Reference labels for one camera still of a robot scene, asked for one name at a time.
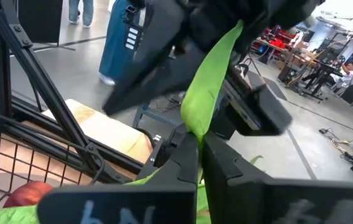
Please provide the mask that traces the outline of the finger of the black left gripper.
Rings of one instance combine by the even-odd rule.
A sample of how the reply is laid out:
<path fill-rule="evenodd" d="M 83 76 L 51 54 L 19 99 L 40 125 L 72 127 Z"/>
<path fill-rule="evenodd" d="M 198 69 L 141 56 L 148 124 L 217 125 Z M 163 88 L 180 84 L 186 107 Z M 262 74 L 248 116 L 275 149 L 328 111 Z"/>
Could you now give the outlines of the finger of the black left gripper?
<path fill-rule="evenodd" d="M 205 57 L 190 37 L 184 2 L 160 0 L 149 7 L 153 15 L 135 58 L 103 105 L 107 115 L 186 91 Z"/>
<path fill-rule="evenodd" d="M 218 136 L 277 136 L 292 117 L 266 82 L 248 67 L 229 67 L 210 124 Z"/>

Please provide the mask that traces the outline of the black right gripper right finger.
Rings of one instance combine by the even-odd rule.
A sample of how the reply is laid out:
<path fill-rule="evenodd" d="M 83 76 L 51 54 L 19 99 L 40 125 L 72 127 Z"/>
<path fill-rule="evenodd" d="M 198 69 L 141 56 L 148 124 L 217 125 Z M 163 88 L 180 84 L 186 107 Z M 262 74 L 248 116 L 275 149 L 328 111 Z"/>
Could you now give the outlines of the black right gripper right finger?
<path fill-rule="evenodd" d="M 273 178 L 213 133 L 202 166 L 212 223 L 353 224 L 353 182 Z"/>

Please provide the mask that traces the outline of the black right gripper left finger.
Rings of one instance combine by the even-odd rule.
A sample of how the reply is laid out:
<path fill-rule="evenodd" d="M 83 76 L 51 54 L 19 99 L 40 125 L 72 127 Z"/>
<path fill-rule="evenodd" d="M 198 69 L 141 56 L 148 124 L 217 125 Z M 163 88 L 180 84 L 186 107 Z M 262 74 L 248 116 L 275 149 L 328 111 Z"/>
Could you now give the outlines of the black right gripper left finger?
<path fill-rule="evenodd" d="M 41 224 L 194 224 L 199 142 L 187 134 L 144 184 L 61 187 L 37 206 Z"/>

